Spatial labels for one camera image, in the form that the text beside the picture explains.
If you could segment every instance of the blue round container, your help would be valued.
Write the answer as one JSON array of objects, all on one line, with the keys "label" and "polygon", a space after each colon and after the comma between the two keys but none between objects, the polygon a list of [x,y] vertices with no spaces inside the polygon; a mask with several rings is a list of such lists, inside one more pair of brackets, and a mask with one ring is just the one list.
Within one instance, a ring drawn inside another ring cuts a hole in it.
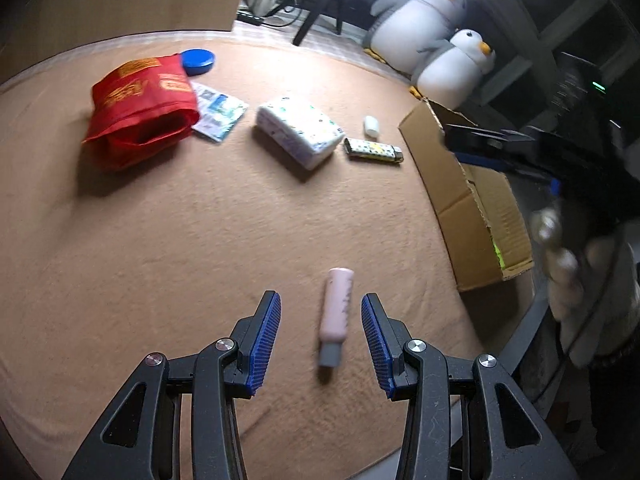
[{"label": "blue round container", "polygon": [[203,48],[192,48],[180,54],[182,56],[182,68],[187,75],[200,75],[207,73],[216,62],[216,56]]}]

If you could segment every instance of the red bag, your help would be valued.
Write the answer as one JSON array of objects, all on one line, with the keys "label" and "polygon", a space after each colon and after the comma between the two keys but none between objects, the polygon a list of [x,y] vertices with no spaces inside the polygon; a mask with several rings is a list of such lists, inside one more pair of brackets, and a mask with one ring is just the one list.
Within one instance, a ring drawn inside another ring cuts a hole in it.
[{"label": "red bag", "polygon": [[84,143],[105,170],[121,170],[191,134],[198,104],[180,54],[126,62],[92,89]]}]

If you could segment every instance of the penguin plush toy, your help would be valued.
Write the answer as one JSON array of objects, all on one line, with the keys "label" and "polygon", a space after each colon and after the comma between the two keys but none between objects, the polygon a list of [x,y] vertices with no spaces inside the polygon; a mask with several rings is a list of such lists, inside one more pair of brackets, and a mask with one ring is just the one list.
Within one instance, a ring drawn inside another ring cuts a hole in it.
[{"label": "penguin plush toy", "polygon": [[411,75],[420,51],[434,40],[450,38],[466,14],[466,0],[377,0],[377,16],[362,41],[370,56]]},{"label": "penguin plush toy", "polygon": [[450,110],[458,108],[495,65],[493,49],[468,29],[459,30],[450,41],[434,41],[422,55],[411,79],[411,92]]}]

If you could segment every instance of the blue and white packet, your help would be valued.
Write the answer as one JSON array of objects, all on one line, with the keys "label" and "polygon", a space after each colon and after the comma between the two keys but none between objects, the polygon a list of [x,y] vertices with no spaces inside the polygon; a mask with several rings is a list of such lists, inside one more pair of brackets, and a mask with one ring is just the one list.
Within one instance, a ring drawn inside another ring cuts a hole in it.
[{"label": "blue and white packet", "polygon": [[196,94],[200,112],[200,120],[192,128],[209,139],[222,142],[249,105],[201,83],[192,81],[191,86]]}]

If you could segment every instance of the penguin foot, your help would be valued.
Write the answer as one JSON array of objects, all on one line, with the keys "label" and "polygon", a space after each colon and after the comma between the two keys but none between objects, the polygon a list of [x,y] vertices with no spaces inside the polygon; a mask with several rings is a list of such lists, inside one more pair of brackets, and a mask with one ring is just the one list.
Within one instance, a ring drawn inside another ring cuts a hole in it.
[{"label": "penguin foot", "polygon": [[422,101],[424,96],[420,93],[420,91],[415,86],[409,86],[409,94],[414,96],[416,99]]},{"label": "penguin foot", "polygon": [[388,65],[388,63],[383,58],[381,58],[378,54],[373,52],[373,50],[371,50],[370,48],[365,48],[364,52],[365,52],[365,54],[368,54],[369,56],[371,56],[376,61],[379,61],[380,63],[384,63],[385,65]]}]

